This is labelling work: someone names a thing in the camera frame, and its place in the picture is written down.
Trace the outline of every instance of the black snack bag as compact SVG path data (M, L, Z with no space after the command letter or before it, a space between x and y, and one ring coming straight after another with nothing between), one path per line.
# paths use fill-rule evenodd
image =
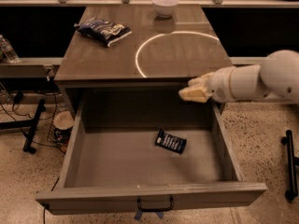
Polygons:
M108 47L114 42L132 33L131 29L110 21L91 18L82 24L75 24L75 28L83 35L93 37L104 42Z
M187 140L166 133L160 129L155 144L181 154L186 147Z

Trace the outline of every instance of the plastic bottle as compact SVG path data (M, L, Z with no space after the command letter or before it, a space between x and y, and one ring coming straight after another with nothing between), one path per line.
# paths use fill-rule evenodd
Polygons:
M16 51L11 47L9 41L0 35L0 49L6 55L10 63L18 63L20 61Z

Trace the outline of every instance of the round container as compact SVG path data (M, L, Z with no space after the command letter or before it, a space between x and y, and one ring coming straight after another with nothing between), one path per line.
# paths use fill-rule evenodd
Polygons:
M54 136L57 142L67 143L74 126L74 120L69 111L59 113L53 121Z
M151 0L152 5L161 18L169 18L178 5L178 0Z

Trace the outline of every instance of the black handle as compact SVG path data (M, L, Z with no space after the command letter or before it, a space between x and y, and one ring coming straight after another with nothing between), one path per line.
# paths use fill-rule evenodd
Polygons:
M137 200L138 209L140 212L144 213L159 213L159 212L168 212L171 211L174 208L174 199L170 196L169 198L169 206L168 207L162 207L162 208L143 208L141 206L141 200L138 198Z
M288 150L290 190L286 191L285 196L289 201L292 201L295 197L298 196L297 175L295 167L297 159L296 157L294 157L292 131L288 130L286 132L286 137L282 138L281 143L283 145L287 145Z

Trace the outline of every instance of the black metal stand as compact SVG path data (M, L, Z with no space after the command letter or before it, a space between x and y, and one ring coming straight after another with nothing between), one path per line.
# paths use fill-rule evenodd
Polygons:
M34 154L36 152L36 149L34 147L31 147L31 143L36 133L36 127L39 121L40 114L41 112L46 110L44 104L45 104L45 100L43 99L39 100L36 109L36 114L33 119L0 123L0 130L30 127L29 132L26 134L25 145L22 149L24 152L29 152L31 154Z
M286 136L281 139L281 143L283 145L287 145L287 150L288 150L290 189L286 190L285 196L288 201L292 201L294 200L295 197L298 196L296 165L299 166L299 158L294 156L292 131L290 130L286 131Z

